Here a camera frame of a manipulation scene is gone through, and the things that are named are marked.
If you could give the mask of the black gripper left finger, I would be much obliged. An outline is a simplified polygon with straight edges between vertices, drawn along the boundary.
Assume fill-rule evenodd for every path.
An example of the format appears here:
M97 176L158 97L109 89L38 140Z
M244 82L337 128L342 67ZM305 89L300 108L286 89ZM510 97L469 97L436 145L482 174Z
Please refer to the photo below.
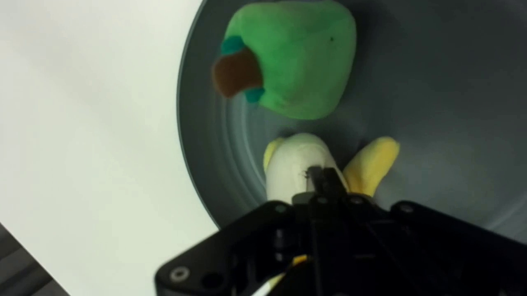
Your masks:
M324 184L324 169L319 166L311 166L308 169L308 184L311 187L311 197L309 202L314 204L319 199L324 197L323 194L323 184Z

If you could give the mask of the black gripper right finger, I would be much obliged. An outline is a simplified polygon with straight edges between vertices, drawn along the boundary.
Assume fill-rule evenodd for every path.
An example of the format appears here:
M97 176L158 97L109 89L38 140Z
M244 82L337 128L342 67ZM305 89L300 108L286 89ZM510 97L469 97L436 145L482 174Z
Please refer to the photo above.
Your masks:
M347 191L339 177L339 174L333 168L324 169L324 184L323 184L324 196L331 202L339 202L347 196Z

